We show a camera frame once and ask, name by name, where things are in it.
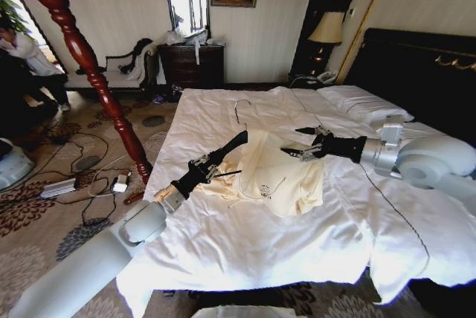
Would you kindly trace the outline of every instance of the power adapter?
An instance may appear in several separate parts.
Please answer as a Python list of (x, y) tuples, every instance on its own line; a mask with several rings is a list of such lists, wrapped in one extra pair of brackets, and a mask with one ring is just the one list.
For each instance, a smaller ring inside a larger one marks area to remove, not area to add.
[(129, 178), (126, 175), (117, 176), (116, 178), (114, 178), (112, 184), (112, 191), (124, 193), (127, 189), (128, 181)]

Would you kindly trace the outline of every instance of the wire hanger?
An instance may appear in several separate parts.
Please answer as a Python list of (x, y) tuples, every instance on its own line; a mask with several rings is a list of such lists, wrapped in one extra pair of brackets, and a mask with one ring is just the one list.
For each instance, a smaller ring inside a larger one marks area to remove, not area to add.
[(235, 116), (237, 117), (237, 123), (238, 123), (239, 125), (245, 125), (245, 130), (248, 130), (248, 124), (247, 124), (247, 123), (241, 123), (241, 122), (239, 121), (237, 105), (238, 105), (238, 103), (239, 103), (240, 101), (246, 101), (246, 102), (248, 103), (248, 105), (250, 105), (250, 106), (251, 106), (251, 103), (250, 103), (247, 99), (240, 99), (240, 100), (237, 100), (237, 101), (235, 102)]

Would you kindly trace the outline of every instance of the lamp shade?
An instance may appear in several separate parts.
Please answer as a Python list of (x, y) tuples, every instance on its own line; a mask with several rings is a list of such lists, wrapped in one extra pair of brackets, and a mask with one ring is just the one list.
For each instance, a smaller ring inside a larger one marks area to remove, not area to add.
[(343, 19), (343, 12), (325, 12), (308, 40), (320, 43), (341, 43)]

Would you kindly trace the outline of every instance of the cream shirt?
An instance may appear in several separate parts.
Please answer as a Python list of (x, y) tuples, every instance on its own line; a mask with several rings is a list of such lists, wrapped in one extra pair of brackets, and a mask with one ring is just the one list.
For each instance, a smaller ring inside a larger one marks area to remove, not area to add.
[(324, 161), (302, 163), (282, 152), (281, 147), (306, 148), (267, 131), (250, 129), (248, 143), (240, 147), (239, 160), (226, 160), (219, 167), (220, 173), (242, 172), (214, 178), (197, 189), (228, 201), (265, 204), (280, 217), (304, 214), (321, 205)]

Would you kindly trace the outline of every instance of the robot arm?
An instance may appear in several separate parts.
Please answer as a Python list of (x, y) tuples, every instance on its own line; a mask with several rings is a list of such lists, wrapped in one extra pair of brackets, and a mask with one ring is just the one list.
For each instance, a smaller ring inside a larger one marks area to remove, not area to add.
[(113, 280), (148, 241), (164, 231), (165, 220), (185, 201), (195, 186), (210, 182), (224, 156), (248, 142), (248, 132), (227, 145), (188, 164), (188, 172), (155, 194), (155, 201), (142, 201), (124, 218), (75, 250), (33, 283), (20, 297), (10, 318), (63, 318), (78, 312)]
[(321, 127), (298, 129), (317, 135), (312, 147), (282, 150), (303, 162), (336, 155), (354, 163), (369, 163), (379, 175), (455, 197), (476, 215), (476, 181), (467, 177), (475, 170), (476, 150), (461, 140), (440, 135), (422, 137), (400, 148), (402, 127), (400, 117), (389, 117), (380, 139), (339, 138)]

